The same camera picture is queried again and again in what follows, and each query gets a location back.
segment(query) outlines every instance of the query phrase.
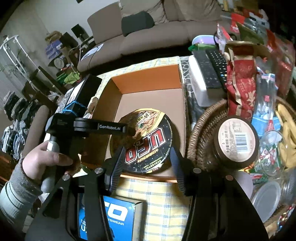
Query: blue rubber band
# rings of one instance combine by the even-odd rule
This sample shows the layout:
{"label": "blue rubber band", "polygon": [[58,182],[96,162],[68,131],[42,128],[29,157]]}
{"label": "blue rubber band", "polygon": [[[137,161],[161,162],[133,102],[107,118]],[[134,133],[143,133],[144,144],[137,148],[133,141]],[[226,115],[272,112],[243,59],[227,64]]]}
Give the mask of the blue rubber band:
{"label": "blue rubber band", "polygon": [[80,105],[82,108],[87,109],[83,104],[80,104],[80,103],[77,102],[77,101],[72,101],[70,104],[68,104],[68,105],[63,109],[62,113],[65,113],[65,112],[71,112],[71,113],[74,114],[76,117],[78,117],[78,114],[77,114],[75,111],[73,111],[73,110],[69,110],[69,109],[68,109],[72,104],[78,104],[78,105]]}

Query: black remote control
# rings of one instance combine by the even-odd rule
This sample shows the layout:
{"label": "black remote control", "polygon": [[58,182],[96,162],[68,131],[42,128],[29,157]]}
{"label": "black remote control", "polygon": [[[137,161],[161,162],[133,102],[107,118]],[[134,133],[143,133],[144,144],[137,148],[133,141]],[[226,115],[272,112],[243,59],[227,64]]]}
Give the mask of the black remote control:
{"label": "black remote control", "polygon": [[209,60],[205,50],[193,50],[193,55],[197,60],[200,71],[205,81],[207,88],[221,88],[220,80],[216,74],[211,61]]}
{"label": "black remote control", "polygon": [[206,49],[205,52],[217,73],[223,89],[226,91],[225,84],[227,82],[227,63],[225,58],[218,49]]}

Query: plaid tablecloth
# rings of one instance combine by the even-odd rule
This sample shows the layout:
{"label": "plaid tablecloth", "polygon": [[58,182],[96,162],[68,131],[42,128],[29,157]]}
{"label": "plaid tablecloth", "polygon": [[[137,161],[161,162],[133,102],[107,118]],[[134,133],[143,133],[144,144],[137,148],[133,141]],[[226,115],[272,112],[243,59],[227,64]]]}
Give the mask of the plaid tablecloth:
{"label": "plaid tablecloth", "polygon": [[[113,76],[140,69],[170,64],[178,64],[180,66],[182,82],[185,85],[180,58],[160,58],[99,75],[98,77],[102,79],[102,83],[95,96],[98,98],[100,97],[104,87]],[[62,103],[58,107],[57,112],[61,112],[63,110],[66,100],[70,96],[71,92],[72,91],[69,90],[66,93]],[[186,116],[187,132],[190,134],[189,121],[192,122],[195,120],[195,117],[192,119],[192,116],[195,116],[195,114],[190,114],[191,120],[188,118],[188,113],[186,113]],[[185,197],[179,191],[176,183],[161,183],[121,178],[116,190],[116,195],[145,200],[147,202],[147,212],[146,214],[143,214],[143,217],[146,219],[144,230],[145,241],[178,241],[182,239],[189,212],[190,198]]]}

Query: open box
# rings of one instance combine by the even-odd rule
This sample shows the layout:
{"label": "open box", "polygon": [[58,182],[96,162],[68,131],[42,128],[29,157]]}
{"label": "open box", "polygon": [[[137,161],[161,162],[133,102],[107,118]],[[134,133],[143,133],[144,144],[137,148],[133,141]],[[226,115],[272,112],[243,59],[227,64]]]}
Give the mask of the open box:
{"label": "open box", "polygon": [[[173,143],[184,156],[186,146],[185,96],[179,65],[166,65],[115,76],[105,86],[92,118],[118,122],[142,108],[164,112],[172,122]],[[81,162],[93,169],[111,157],[110,135],[90,134]],[[121,176],[152,181],[176,182],[172,167],[149,175],[123,173]]]}

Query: patterned tablecloth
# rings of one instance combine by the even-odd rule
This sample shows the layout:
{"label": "patterned tablecloth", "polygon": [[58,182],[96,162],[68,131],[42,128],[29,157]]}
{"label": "patterned tablecloth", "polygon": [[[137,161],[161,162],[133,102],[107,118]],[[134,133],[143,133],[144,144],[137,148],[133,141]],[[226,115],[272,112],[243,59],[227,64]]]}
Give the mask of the patterned tablecloth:
{"label": "patterned tablecloth", "polygon": [[[113,76],[170,64],[178,64],[180,66],[188,105],[188,113],[186,114],[187,120],[192,126],[194,126],[204,110],[198,106],[192,91],[188,57],[155,59],[101,74],[98,77],[102,79],[102,83],[95,96],[98,98],[100,97],[104,87]],[[66,93],[57,112],[63,110],[71,92],[72,90],[69,90]],[[144,240],[177,241],[182,239],[189,212],[190,198],[185,197],[179,191],[176,183],[160,183],[121,178],[116,190],[116,195],[132,199],[146,200],[147,212],[144,216],[146,219]]]}

